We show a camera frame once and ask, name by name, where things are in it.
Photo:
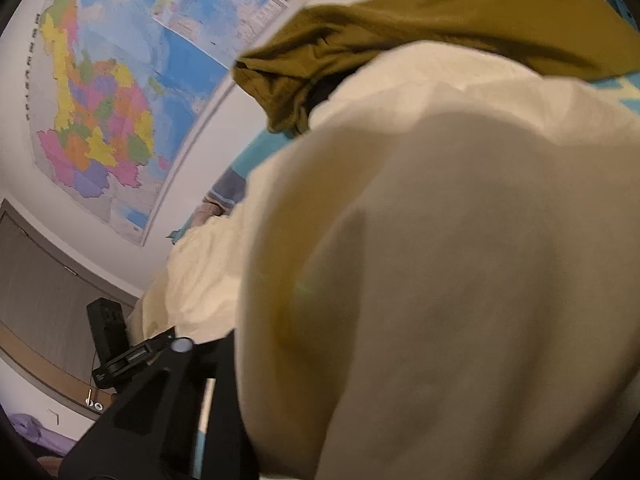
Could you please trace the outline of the olive brown garment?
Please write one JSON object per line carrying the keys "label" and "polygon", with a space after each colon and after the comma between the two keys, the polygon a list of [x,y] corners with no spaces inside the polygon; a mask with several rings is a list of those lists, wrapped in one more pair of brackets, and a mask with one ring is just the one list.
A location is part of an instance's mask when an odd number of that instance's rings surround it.
{"label": "olive brown garment", "polygon": [[598,81],[639,69],[639,34],[604,0],[364,0],[300,10],[232,77],[274,132],[308,129],[331,84],[417,41],[510,58],[544,76]]}

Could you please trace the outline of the teal perforated storage rack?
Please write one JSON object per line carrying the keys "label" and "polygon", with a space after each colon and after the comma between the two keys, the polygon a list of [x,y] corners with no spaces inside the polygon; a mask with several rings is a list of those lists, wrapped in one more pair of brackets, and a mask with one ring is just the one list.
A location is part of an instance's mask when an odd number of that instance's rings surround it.
{"label": "teal perforated storage rack", "polygon": [[624,0],[605,0],[605,1],[621,18],[623,18],[625,21],[630,23],[632,26],[636,26],[634,17],[632,16]]}

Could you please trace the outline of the colourful wall map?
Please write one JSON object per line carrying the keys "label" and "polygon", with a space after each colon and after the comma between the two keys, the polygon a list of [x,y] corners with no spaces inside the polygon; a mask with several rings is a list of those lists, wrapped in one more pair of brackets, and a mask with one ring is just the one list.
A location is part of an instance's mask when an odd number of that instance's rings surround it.
{"label": "colourful wall map", "polygon": [[304,0],[44,0],[27,60],[36,167],[143,244],[235,59]]}

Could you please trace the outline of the teal patterned bed sheet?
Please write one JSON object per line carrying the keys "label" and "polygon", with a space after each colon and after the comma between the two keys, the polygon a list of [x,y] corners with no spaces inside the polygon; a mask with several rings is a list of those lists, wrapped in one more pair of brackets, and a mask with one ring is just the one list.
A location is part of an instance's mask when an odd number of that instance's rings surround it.
{"label": "teal patterned bed sheet", "polygon": [[[606,98],[622,104],[636,114],[639,113],[639,73],[602,79],[592,82],[590,86]],[[259,133],[212,185],[186,223],[168,235],[171,243],[176,244],[187,230],[201,226],[209,218],[230,214],[245,196],[248,175],[292,141],[292,138],[283,133]]]}

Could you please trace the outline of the grey wardrobe door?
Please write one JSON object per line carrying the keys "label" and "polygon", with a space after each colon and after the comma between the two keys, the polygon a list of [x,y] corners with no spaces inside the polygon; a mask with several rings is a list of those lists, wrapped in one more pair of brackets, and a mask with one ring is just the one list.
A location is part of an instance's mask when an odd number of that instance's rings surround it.
{"label": "grey wardrobe door", "polygon": [[106,298],[128,314],[137,301],[86,269],[1,202],[1,354],[41,391],[95,419],[112,393],[93,385],[99,364],[87,306]]}

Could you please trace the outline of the cream beige jacket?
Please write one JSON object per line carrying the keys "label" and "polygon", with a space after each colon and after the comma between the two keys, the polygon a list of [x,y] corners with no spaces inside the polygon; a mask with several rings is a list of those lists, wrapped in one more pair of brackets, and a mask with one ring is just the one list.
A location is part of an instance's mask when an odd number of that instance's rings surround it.
{"label": "cream beige jacket", "polygon": [[234,333],[265,470],[588,479],[639,413],[639,116],[414,42],[186,232],[135,340]]}

